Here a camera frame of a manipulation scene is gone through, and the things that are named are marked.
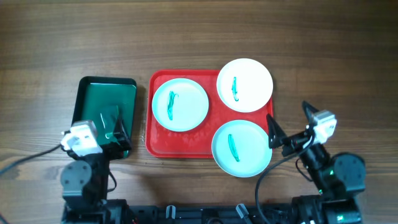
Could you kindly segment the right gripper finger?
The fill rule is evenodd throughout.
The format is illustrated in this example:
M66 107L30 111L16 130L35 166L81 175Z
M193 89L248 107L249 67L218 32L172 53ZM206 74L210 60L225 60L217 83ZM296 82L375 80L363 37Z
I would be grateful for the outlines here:
M319 112L318 109L316 109L314 106L312 106L310 103L307 101L302 101L302 109L305 114L306 119L311 122L312 116Z
M266 116L266 120L268 127L269 147L271 149L275 149L286 145L288 143L288 137L278 125L276 120L270 114Z

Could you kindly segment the green scrub sponge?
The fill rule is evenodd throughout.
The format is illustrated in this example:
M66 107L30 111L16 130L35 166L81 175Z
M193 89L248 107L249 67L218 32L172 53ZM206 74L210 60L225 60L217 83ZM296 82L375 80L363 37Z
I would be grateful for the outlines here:
M119 106L105 106L100 110L100 117L104 128L104 136L106 139L114 139L114 129L119 118Z

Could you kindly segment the white plate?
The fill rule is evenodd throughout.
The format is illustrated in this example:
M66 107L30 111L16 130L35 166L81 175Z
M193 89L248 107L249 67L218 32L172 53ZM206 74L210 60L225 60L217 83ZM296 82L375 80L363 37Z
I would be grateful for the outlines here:
M152 99L152 113L164 128L185 132L199 126L209 110L206 91L197 82L174 78L156 90Z
M234 120L223 124L215 132L211 152L215 162L235 177L253 177L270 163L272 149L267 133L257 124Z
M240 113L251 113L264 107L273 92L268 69L250 58L228 62L219 72L216 89L221 101Z

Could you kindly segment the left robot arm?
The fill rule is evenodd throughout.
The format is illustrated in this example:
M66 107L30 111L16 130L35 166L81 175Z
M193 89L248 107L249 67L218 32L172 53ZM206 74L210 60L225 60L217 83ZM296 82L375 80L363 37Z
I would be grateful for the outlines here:
M108 200L108 179L115 180L109 162L119 159L131 145L121 118L115 119L116 142L97 143L97 128L92 120L77 121L63 133L61 148L74 161L61 174L65 200L62 223L135 223L134 212L125 199Z

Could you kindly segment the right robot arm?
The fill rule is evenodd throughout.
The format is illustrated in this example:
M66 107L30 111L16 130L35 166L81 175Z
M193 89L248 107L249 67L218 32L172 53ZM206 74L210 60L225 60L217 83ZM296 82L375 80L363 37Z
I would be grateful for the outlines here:
M348 152L331 156L324 144L335 132L336 116L306 101L302 108L308 125L292 136L287 136L271 115L267 116L270 148L281 147L284 161L301 161L307 170L304 177L318 189L318 195L292 199L289 223L361 223L355 197L366 188L364 159Z

